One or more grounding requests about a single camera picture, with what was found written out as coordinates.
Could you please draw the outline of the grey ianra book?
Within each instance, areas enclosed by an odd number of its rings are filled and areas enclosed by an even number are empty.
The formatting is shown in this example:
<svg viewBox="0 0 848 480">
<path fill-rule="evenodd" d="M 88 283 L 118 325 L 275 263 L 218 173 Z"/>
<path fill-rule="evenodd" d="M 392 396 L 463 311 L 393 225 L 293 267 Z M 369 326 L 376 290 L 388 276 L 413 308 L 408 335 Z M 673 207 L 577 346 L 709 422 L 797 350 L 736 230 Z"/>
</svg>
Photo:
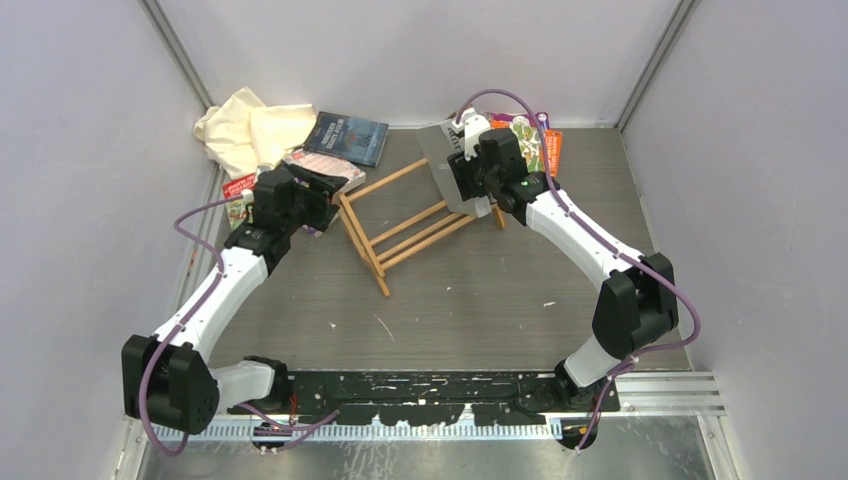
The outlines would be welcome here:
<svg viewBox="0 0 848 480">
<path fill-rule="evenodd" d="M 442 125 L 451 119 L 420 128 L 416 136 L 421 150 L 428 160 L 428 165 L 437 188 L 446 202 L 447 209 L 452 213 L 460 213 L 474 218 L 481 218 L 491 213 L 491 206 L 483 198 L 472 198 L 462 201 L 453 179 L 453 173 L 447 158 L 454 154 L 448 139 L 442 130 Z"/>
</svg>

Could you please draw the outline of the floral white book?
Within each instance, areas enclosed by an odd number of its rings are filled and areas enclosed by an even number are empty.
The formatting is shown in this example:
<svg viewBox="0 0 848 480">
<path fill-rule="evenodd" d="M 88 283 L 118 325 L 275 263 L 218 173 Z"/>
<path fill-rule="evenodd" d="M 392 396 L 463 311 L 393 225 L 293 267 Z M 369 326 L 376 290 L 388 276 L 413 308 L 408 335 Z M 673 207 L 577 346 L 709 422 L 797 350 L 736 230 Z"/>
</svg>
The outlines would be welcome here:
<svg viewBox="0 0 848 480">
<path fill-rule="evenodd" d="M 344 177 L 346 183 L 340 189 L 344 194 L 360 187 L 366 181 L 366 172 L 355 164 L 320 153 L 296 150 L 286 155 L 283 162 L 327 176 Z"/>
</svg>

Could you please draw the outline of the wooden book rack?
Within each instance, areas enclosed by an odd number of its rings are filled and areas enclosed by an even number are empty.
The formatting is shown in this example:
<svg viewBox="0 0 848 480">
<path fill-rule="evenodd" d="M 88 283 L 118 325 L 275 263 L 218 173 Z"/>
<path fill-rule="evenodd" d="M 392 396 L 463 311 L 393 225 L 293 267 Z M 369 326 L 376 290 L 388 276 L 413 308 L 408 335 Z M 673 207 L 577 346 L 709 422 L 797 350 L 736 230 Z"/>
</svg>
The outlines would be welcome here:
<svg viewBox="0 0 848 480">
<path fill-rule="evenodd" d="M 422 252 L 448 235 L 475 221 L 475 217 L 469 214 L 449 213 L 432 225 L 425 227 L 419 232 L 400 241 L 397 245 L 380 253 L 375 250 L 377 246 L 381 245 L 385 241 L 396 237 L 398 234 L 407 233 L 412 227 L 418 226 L 422 221 L 429 219 L 434 214 L 442 211 L 448 211 L 447 202 L 445 200 L 441 200 L 412 217 L 401 221 L 398 225 L 393 226 L 373 237 L 369 237 L 367 235 L 365 228 L 362 226 L 362 223 L 356 214 L 354 203 L 357 200 L 360 200 L 365 196 L 389 185 L 390 183 L 394 183 L 395 181 L 422 169 L 427 164 L 428 160 L 426 158 L 419 159 L 410 165 L 389 174 L 384 179 L 378 180 L 372 185 L 363 187 L 350 195 L 339 193 L 335 199 L 335 204 L 339 207 L 339 215 L 342 219 L 345 232 L 349 240 L 355 247 L 360 259 L 371 272 L 380 292 L 385 298 L 391 297 L 390 289 L 385 280 L 386 272 L 389 269 L 408 260 L 413 255 Z"/>
</svg>

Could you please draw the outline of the orange treehouse book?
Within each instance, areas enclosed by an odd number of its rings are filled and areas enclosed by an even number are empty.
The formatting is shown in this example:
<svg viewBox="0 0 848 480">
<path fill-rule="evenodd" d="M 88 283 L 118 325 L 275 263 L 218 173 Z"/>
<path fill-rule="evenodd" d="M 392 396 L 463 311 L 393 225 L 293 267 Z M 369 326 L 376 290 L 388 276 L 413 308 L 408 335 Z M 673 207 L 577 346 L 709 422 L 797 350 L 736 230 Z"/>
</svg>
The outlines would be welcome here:
<svg viewBox="0 0 848 480">
<path fill-rule="evenodd" d="M 493 128 L 509 128 L 516 135 L 530 173 L 549 171 L 552 177 L 557 177 L 563 135 L 549 129 L 545 112 L 534 117 L 491 113 L 489 121 Z"/>
</svg>

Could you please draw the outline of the purple yellow treehouse book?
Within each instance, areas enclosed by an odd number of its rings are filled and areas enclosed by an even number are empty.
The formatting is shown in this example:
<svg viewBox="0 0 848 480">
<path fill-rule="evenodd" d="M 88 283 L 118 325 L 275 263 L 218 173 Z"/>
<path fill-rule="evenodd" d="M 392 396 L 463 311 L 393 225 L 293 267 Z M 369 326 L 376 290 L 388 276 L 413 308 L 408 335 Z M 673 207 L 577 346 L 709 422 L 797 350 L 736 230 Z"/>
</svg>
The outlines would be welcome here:
<svg viewBox="0 0 848 480">
<path fill-rule="evenodd" d="M 321 235 L 323 235 L 323 234 L 324 234 L 324 233 L 325 233 L 325 232 L 326 232 L 326 231 L 330 228 L 330 226 L 331 226 L 331 224 L 329 224 L 329 225 L 327 225 L 327 226 L 323 226 L 322 228 L 316 228 L 316 227 L 313 227 L 313 226 L 304 225 L 304 226 L 302 227 L 302 229 L 303 229 L 303 230 L 304 230 L 307 234 L 309 234 L 310 236 L 312 236 L 312 237 L 314 237 L 314 238 L 318 238 L 318 237 L 320 237 Z"/>
</svg>

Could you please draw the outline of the purple cartoon book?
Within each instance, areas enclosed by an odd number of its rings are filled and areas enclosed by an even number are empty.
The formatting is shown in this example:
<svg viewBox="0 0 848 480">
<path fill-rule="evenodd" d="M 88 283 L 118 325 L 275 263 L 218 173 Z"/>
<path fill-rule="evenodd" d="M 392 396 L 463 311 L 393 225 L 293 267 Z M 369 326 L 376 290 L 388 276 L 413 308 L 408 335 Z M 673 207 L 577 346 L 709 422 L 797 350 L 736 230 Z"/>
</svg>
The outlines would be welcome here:
<svg viewBox="0 0 848 480">
<path fill-rule="evenodd" d="M 505 123 L 511 124 L 516 121 L 517 118 L 523 118 L 529 122 L 531 126 L 536 126 L 539 124 L 543 129 L 550 129 L 550 119 L 547 112 L 541 111 L 536 112 L 533 115 L 528 113 L 497 113 L 497 112 L 484 112 L 483 115 L 492 123 Z"/>
</svg>

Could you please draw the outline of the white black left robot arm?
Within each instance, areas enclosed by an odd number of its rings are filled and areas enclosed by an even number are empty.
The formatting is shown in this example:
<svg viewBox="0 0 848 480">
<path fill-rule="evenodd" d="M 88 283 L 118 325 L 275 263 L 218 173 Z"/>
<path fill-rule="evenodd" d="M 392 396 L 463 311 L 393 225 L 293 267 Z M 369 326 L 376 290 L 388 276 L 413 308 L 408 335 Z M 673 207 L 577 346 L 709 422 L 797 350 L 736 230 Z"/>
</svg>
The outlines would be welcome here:
<svg viewBox="0 0 848 480">
<path fill-rule="evenodd" d="M 215 265 L 170 319 L 121 350 L 128 416 L 184 434 L 203 432 L 218 412 L 255 402 L 269 413 L 292 397 L 286 365 L 248 356 L 211 368 L 214 347 L 241 305 L 275 270 L 303 227 L 325 231 L 339 211 L 333 198 L 344 177 L 282 164 L 260 172 L 238 194 L 248 216 L 217 250 Z"/>
</svg>

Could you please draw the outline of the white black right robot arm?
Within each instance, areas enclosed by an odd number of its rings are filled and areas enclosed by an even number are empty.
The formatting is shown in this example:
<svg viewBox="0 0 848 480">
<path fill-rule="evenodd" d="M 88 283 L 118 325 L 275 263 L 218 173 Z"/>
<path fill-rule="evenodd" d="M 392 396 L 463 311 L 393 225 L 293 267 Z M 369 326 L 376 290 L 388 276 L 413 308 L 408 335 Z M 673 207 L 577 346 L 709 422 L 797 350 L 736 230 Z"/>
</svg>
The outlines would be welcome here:
<svg viewBox="0 0 848 480">
<path fill-rule="evenodd" d="M 464 200 L 488 199 L 521 225 L 564 253 L 598 292 L 588 340 L 555 368 L 555 396 L 567 410 L 582 409 L 594 385 L 638 350 L 653 344 L 679 322 L 671 287 L 671 261 L 619 242 L 582 212 L 556 180 L 531 172 L 516 135 L 486 128 L 467 139 L 449 134 L 447 158 Z"/>
</svg>

